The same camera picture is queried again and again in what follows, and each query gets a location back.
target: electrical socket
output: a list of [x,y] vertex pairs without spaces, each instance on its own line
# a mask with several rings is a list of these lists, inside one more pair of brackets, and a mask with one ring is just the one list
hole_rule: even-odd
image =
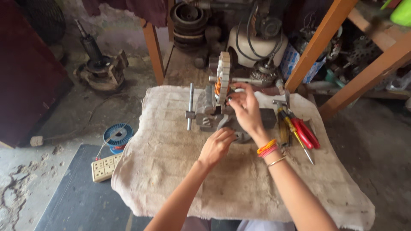
[[94,182],[102,182],[110,179],[113,175],[114,169],[117,166],[122,153],[112,155],[91,163],[91,172]]

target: hand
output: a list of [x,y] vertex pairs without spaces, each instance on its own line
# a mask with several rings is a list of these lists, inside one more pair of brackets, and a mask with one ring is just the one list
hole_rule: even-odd
[[253,89],[246,83],[235,83],[234,86],[244,89],[245,92],[229,95],[227,105],[233,107],[238,123],[250,134],[257,146],[266,145],[270,139],[264,130],[259,104]]
[[209,169],[212,169],[229,152],[230,144],[237,137],[234,131],[228,127],[214,132],[206,141],[201,150],[199,161]]

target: copper wire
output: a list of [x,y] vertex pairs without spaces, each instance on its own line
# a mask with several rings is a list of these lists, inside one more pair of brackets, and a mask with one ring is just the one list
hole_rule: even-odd
[[221,81],[220,80],[221,80],[221,78],[218,78],[218,81],[215,82],[215,84],[214,84],[214,86],[215,86],[214,92],[215,92],[216,95],[220,95],[220,89],[221,89]]

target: yellow screwdriver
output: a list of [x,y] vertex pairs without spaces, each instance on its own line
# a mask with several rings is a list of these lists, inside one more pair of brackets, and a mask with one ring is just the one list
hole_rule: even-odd
[[300,137],[297,134],[297,129],[296,127],[294,127],[293,123],[291,122],[290,118],[288,117],[287,113],[283,110],[282,106],[278,107],[278,116],[288,125],[288,127],[290,128],[291,133],[294,134],[294,136],[296,137],[296,139],[298,140],[298,142],[301,144],[301,146],[303,147],[305,153],[308,156],[308,159],[310,160],[311,164],[314,164],[314,162],[311,159],[311,156],[308,153],[307,148],[304,146],[304,144],[302,143]]

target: pliers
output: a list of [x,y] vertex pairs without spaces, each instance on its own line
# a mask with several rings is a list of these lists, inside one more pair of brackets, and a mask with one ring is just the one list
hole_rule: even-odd
[[297,129],[297,134],[301,138],[301,141],[305,144],[308,149],[318,149],[320,148],[320,143],[318,142],[317,137],[308,129],[302,119],[297,118],[294,113],[288,109],[287,110],[291,122],[294,127]]

